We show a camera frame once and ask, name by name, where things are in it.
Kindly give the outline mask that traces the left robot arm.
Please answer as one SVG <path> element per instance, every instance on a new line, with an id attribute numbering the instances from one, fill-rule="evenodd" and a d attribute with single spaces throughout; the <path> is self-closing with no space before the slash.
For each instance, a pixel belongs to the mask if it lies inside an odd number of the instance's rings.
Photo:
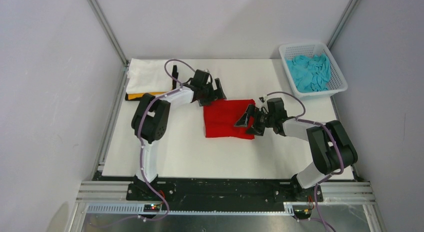
<path id="1" fill-rule="evenodd" d="M 143 181 L 138 193 L 145 200 L 157 196 L 158 187 L 152 181 L 158 176 L 157 150 L 159 140 L 164 136 L 170 111 L 193 102 L 200 107 L 211 105 L 212 102 L 226 99 L 219 78 L 203 70 L 196 70 L 194 76 L 175 89 L 159 94 L 144 94 L 131 121 L 134 134 L 141 143 L 139 166 L 136 177 Z"/>

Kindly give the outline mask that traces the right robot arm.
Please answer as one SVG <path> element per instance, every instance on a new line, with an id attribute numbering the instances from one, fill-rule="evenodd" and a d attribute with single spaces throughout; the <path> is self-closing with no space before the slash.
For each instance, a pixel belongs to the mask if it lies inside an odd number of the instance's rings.
<path id="1" fill-rule="evenodd" d="M 290 182 L 290 194 L 295 200 L 303 201 L 310 195 L 311 187 L 343 173 L 357 162 L 357 152 L 340 121 L 320 123 L 288 116 L 281 98 L 263 102 L 265 108 L 248 105 L 234 126 L 245 128 L 248 135 L 255 136 L 263 136 L 265 129 L 271 128 L 277 135 L 308 142 L 312 162 L 293 175 Z"/>

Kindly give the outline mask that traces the red t shirt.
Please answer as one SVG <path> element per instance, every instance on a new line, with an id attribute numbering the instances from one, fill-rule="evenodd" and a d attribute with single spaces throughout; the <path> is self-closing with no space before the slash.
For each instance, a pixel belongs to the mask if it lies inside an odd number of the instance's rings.
<path id="1" fill-rule="evenodd" d="M 236 127 L 235 123 L 243 116 L 253 99 L 217 100 L 203 107 L 205 136 L 207 138 L 235 137 L 253 140 L 255 135 L 247 134 L 247 127 Z"/>

